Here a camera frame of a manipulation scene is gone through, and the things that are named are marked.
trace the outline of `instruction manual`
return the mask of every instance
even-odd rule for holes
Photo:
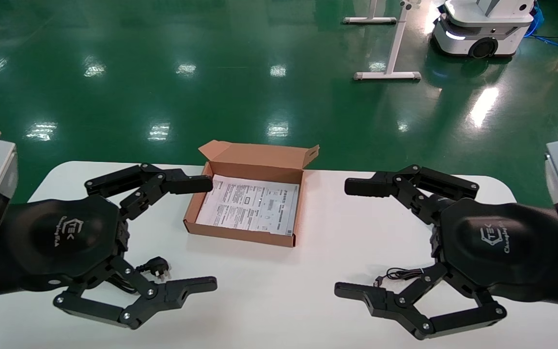
[[[213,177],[197,224],[292,236],[299,185]]]

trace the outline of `robotic hand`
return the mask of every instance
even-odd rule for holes
[[[434,265],[399,294],[378,282],[375,287],[336,283],[335,295],[363,301],[372,316],[399,322],[419,340],[494,325],[507,311],[492,296],[558,303],[558,142],[548,148],[546,174],[555,208],[481,204],[474,201],[476,183],[417,165],[347,179],[346,194],[393,196],[433,224]],[[478,306],[432,318],[421,314],[414,304],[443,280]]]
[[[16,148],[0,141],[0,294],[50,291],[68,287],[53,305],[92,320],[137,329],[159,311],[180,309],[192,293],[217,289],[213,276],[155,283],[142,272],[162,278],[169,266],[162,258],[133,267],[127,220],[133,220],[165,194],[212,190],[208,176],[187,176],[144,163],[90,179],[88,196],[77,201],[46,200],[8,204],[16,188]],[[133,190],[120,207],[107,197]],[[125,309],[81,297],[108,281],[139,298]]]

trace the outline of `stand base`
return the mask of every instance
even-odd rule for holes
[[[418,71],[394,71],[392,73],[372,73],[359,71],[355,73],[354,80],[364,79],[413,79],[421,80],[421,73]]]
[[[396,24],[397,19],[395,17],[344,17],[343,22],[345,24]]]

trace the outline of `white mobile robot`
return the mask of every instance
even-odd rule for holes
[[[510,57],[533,22],[531,9],[533,0],[447,0],[432,42],[448,55]]]

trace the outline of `blue cable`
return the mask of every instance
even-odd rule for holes
[[[554,42],[554,41],[552,41],[552,40],[548,40],[547,38],[542,38],[542,37],[538,37],[538,36],[534,36],[534,38],[536,38],[536,39],[538,39],[538,40],[540,40],[540,41],[546,42],[547,44],[551,44],[551,45],[558,46],[558,42]]]

